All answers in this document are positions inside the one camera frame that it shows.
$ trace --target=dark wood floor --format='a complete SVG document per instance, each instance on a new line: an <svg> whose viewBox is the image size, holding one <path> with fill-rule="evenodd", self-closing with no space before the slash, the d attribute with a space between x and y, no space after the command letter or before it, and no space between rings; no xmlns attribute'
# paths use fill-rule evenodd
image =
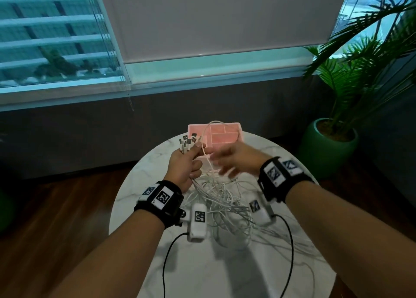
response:
<svg viewBox="0 0 416 298"><path fill-rule="evenodd" d="M278 139L293 150L293 142ZM31 181L0 236L0 297L45 297L108 234L112 205L133 164ZM415 211L357 152L321 185L416 241ZM355 297L337 278L331 298Z"/></svg>

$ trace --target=soil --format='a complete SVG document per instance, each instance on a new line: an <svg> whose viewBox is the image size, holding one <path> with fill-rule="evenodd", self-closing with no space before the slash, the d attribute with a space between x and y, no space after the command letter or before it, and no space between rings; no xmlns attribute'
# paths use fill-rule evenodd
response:
<svg viewBox="0 0 416 298"><path fill-rule="evenodd" d="M355 133L351 129L346 134L340 135L334 133L334 131L330 128L330 122L329 121L319 121L316 124L316 128L319 130L319 132L324 135L325 137L332 139L334 141L339 142L349 142L355 138Z"/></svg>

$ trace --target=black wire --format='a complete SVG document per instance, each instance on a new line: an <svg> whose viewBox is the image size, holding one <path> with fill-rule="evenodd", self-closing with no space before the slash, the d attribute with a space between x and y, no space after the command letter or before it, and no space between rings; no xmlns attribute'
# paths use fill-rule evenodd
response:
<svg viewBox="0 0 416 298"><path fill-rule="evenodd" d="M288 228L288 231L289 231L289 236L290 236L290 245L292 246L292 260L291 260L291 262L290 262L290 270L289 270L289 276L288 276L288 281L286 282L286 285L284 286L284 289L283 289L283 292L282 292L282 294L280 295L280 298L282 298L283 297L283 295L284 295L284 293L286 292L286 289L288 288L288 285L289 285L289 281L290 281L290 277L292 276L292 269L293 269L293 256L294 256L294 248L293 248L293 237L292 237L292 232L290 231L290 228L289 228L289 225L288 225L288 222L282 217L282 216L280 216L280 215L278 215L278 214L273 214L272 215L272 217L279 217L279 218L281 218L283 221L284 221L284 223L285 223L285 225L286 225L286 227Z"/></svg>
<svg viewBox="0 0 416 298"><path fill-rule="evenodd" d="M166 261L168 260L168 255L169 252L171 251L172 245L174 245L175 241L178 240L181 236L187 236L189 233L188 232L184 232L181 233L179 236L177 236L171 243L171 245L169 246L168 249L168 253L166 253L166 257L165 257L165 262L163 263L163 270L162 270L162 280L163 280L163 298L166 297L166 288L165 288L165 266L166 266Z"/></svg>

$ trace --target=person's left arm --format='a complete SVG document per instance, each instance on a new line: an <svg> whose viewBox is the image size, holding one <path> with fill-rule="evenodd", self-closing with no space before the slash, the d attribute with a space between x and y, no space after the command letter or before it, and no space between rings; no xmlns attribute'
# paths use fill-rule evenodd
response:
<svg viewBox="0 0 416 298"><path fill-rule="evenodd" d="M201 175L202 154L196 143L186 154L172 153L164 180L176 184L182 193ZM205 148L207 154L211 148ZM94 249L55 288L51 298L136 298L153 260L165 227L154 214L135 211L115 232Z"/></svg>

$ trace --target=blurred hand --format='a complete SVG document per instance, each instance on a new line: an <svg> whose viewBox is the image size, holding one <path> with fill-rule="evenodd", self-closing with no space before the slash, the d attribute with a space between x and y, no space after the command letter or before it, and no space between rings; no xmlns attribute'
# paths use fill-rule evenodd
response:
<svg viewBox="0 0 416 298"><path fill-rule="evenodd" d="M214 151L210 160L221 166L220 175L234 168L229 178L236 177L241 172L259 176L260 167L272 157L242 142L230 143Z"/></svg>
<svg viewBox="0 0 416 298"><path fill-rule="evenodd" d="M200 160L194 160L198 156L203 156L202 145L206 154L213 153L212 148L206 148L205 143L197 142L195 145L185 154L179 149L175 150L169 160L168 171L164 177L164 180L169 180L176 184L182 193L189 190L192 185L191 178L198 178L201 176L200 170L202 162Z"/></svg>

